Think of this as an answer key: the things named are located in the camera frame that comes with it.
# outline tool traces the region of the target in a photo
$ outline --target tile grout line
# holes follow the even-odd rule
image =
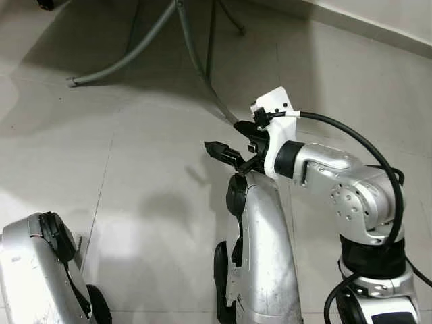
[[[60,82],[50,82],[50,81],[46,81],[46,80],[35,80],[35,79],[32,79],[32,78],[27,78],[25,76],[13,76],[11,74],[5,74],[4,76],[8,76],[12,80],[16,79],[16,80],[21,80],[21,81],[25,81],[25,82],[32,82],[32,83],[37,83],[37,84],[43,84],[44,86],[60,86],[60,87],[63,87],[65,89],[69,89],[69,91],[76,91],[74,89],[79,89],[79,88],[81,88],[81,89],[89,88],[89,86],[86,86],[86,85],[76,86],[76,87],[70,88],[67,85],[66,79],[65,79],[64,83],[63,82],[60,83]],[[91,93],[93,95],[107,96],[107,97],[117,98],[117,99],[120,99],[120,98],[124,97],[124,95],[122,95],[122,94],[120,94],[120,95],[118,95],[118,94],[111,94],[111,91],[107,91],[107,92],[103,92],[103,91],[100,91],[100,92],[99,91],[98,92],[90,92],[89,91],[89,93]]]
[[[431,224],[430,224],[429,218],[427,217],[427,210],[426,210],[425,204],[421,199],[419,201],[420,201],[420,206],[422,209],[423,218],[425,219],[427,227],[428,227],[429,236],[432,237]]]
[[[101,186],[99,188],[99,195],[97,197],[96,209],[94,210],[92,227],[90,229],[90,234],[88,235],[88,242],[87,242],[87,246],[86,246],[86,252],[85,252],[85,255],[84,255],[84,258],[83,258],[83,261],[82,261],[81,270],[80,270],[81,273],[83,273],[85,265],[86,265],[86,261],[87,261],[88,248],[90,247],[90,242],[92,240],[92,233],[93,233],[93,229],[94,229],[95,223],[96,223],[97,211],[99,209],[99,203],[101,202],[103,184],[105,183],[105,177],[107,175],[108,163],[109,163],[109,159],[111,157],[111,152],[112,152],[112,149],[113,149],[114,138],[115,138],[115,131],[113,132],[113,135],[111,137],[111,142],[109,143],[108,156],[107,156],[107,160],[105,162],[105,169],[103,170],[102,182],[101,182]]]

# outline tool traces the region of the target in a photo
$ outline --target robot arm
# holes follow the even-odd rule
[[[275,158],[275,171],[312,195],[325,197],[343,237],[371,246],[387,238],[395,204],[383,170],[335,148],[287,141]]]
[[[333,206],[340,234],[359,244],[381,245],[394,218],[395,198],[384,171],[363,165],[350,153],[328,146],[296,142],[296,118],[286,91],[279,87],[251,107],[259,129],[269,134],[264,172],[293,179]],[[400,230],[396,240],[403,236]]]

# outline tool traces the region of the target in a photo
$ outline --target metal tube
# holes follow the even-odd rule
[[[201,80],[204,82],[206,89],[209,91],[209,94],[215,100],[219,110],[224,114],[227,121],[231,124],[235,124],[238,122],[238,119],[235,115],[232,114],[231,111],[225,106],[225,104],[221,101],[221,99],[217,96],[217,93],[213,89],[210,84],[210,80],[206,77],[203,66],[201,65],[201,61],[199,59],[198,53],[196,52],[194,40],[192,39],[192,33],[190,32],[190,26],[188,17],[186,15],[186,10],[184,9],[183,1],[177,0],[177,8],[180,17],[180,22],[182,23],[184,40],[186,42],[186,47],[188,48],[189,56],[192,61],[192,64],[195,67],[195,70]]]
[[[225,12],[227,17],[229,18],[229,20],[231,20],[231,22],[237,27],[240,34],[245,35],[246,34],[246,27],[232,15],[231,11],[228,9],[228,7],[223,2],[223,0],[218,0],[218,2],[221,5],[222,10]]]
[[[205,74],[210,81],[211,81],[211,68],[213,62],[213,45],[215,44],[215,27],[216,27],[216,0],[212,0],[210,28],[209,28],[209,44],[207,46],[207,60],[205,66]]]
[[[99,80],[104,78],[105,76],[121,69],[126,64],[130,63],[133,59],[135,59],[138,55],[142,53],[143,50],[150,44],[150,42],[154,39],[154,37],[159,33],[159,31],[164,27],[168,19],[172,16],[174,11],[176,10],[176,0],[172,0],[159,19],[155,22],[151,30],[147,33],[147,35],[143,38],[143,40],[128,54],[126,54],[119,61],[115,62],[113,65],[106,67],[105,69],[89,74],[87,76],[80,77],[69,77],[67,79],[68,86],[74,87],[79,86],[81,84],[89,83],[95,80]]]

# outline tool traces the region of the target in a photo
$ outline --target chair leg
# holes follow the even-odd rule
[[[189,56],[192,61],[192,64],[195,67],[196,72],[198,73],[199,77],[201,78],[202,82],[204,82],[205,88],[209,91],[209,94],[213,97],[215,100],[217,106],[219,107],[219,110],[224,114],[226,120],[234,124],[238,122],[238,119],[235,115],[232,114],[231,111],[225,106],[225,104],[222,102],[222,100],[219,98],[217,93],[215,92],[215,89],[211,86],[210,80],[207,78],[204,68],[201,64],[201,61],[199,59],[198,53],[196,51],[196,47],[194,44],[194,40],[192,38],[192,33],[190,31],[190,25],[188,21],[188,17],[186,15],[186,10],[184,9],[184,3],[181,0],[177,0],[177,9],[180,17],[180,22],[182,23],[182,29],[183,29],[183,35],[184,40],[186,42],[186,47],[188,48]]]
[[[122,67],[130,63],[133,59],[139,56],[147,48],[147,46],[151,43],[151,41],[161,31],[162,27],[164,27],[164,25],[167,23],[168,19],[170,19],[170,17],[172,16],[175,10],[176,10],[176,0],[172,0],[170,4],[167,6],[167,8],[165,9],[165,11],[162,13],[162,15],[159,17],[159,19],[155,22],[151,30],[143,38],[143,40],[128,54],[122,57],[119,61],[115,62],[109,67],[106,67],[101,71],[88,74],[86,76],[69,77],[67,79],[68,86],[74,87],[74,86],[79,86],[81,84],[86,84],[89,82],[99,80],[101,78],[104,78],[105,76],[108,76],[109,74],[112,74],[113,72],[121,69]]]
[[[246,34],[246,27],[241,23],[241,21],[239,21],[237,18],[235,18],[232,14],[232,12],[228,9],[228,7],[226,6],[226,4],[223,2],[223,0],[217,0],[217,2],[219,2],[219,4],[222,7],[222,10],[225,12],[225,14],[227,15],[227,17],[229,18],[229,20],[231,20],[231,22],[233,23],[233,25],[235,27],[237,27],[238,31],[240,32],[240,34],[242,36],[244,36]]]

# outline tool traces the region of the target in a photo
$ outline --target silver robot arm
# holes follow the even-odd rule
[[[284,149],[290,149],[289,142],[281,154]],[[292,179],[312,195],[329,201],[343,237],[368,245],[381,245],[387,238],[395,203],[383,170],[363,165],[350,153],[306,144],[296,155]],[[403,235],[401,229],[397,240]]]
[[[403,226],[385,253],[381,248],[396,214],[387,174],[350,153],[296,142],[300,113],[293,111],[283,88],[258,98],[251,110],[259,129],[269,134],[265,174],[292,179],[333,209],[342,245],[340,271],[345,278],[360,274],[336,296],[343,323],[420,323]]]

